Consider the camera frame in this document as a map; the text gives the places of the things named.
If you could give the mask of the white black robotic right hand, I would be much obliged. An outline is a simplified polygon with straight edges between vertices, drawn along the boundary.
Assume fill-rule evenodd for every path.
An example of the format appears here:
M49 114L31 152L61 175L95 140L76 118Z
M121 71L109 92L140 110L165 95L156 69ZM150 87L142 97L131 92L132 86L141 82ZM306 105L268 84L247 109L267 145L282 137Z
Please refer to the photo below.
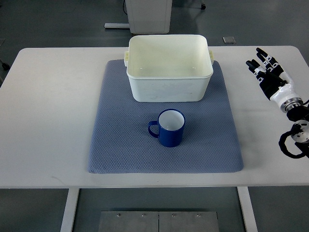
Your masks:
M304 102L295 91L292 77L273 56L261 48L257 48L256 51L256 56L261 60L262 65L255 59L246 61L246 65L258 80L266 98L275 102L284 113L302 106Z

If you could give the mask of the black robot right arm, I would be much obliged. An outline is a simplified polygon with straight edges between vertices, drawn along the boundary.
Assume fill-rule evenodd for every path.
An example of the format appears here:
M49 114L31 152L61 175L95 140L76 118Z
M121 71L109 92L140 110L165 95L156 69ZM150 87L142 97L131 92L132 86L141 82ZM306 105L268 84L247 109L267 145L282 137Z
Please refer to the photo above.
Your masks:
M288 119L294 124L291 129L280 136L279 147L282 153L292 159L309 157L309 101L302 102L300 99L290 99L284 104L284 110ZM295 141L295 146L301 151L300 154L291 153L285 142L288 137Z

